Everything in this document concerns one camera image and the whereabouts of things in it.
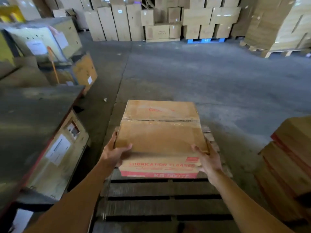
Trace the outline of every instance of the warehouse floor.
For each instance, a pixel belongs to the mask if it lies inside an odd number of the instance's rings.
[[[298,52],[263,59],[233,40],[187,45],[93,42],[89,33],[80,38],[91,52],[98,79],[79,102],[92,147],[73,184],[95,164],[128,99],[193,101],[234,180],[265,206],[252,175],[261,161],[257,153],[283,120],[311,113],[311,59]]]

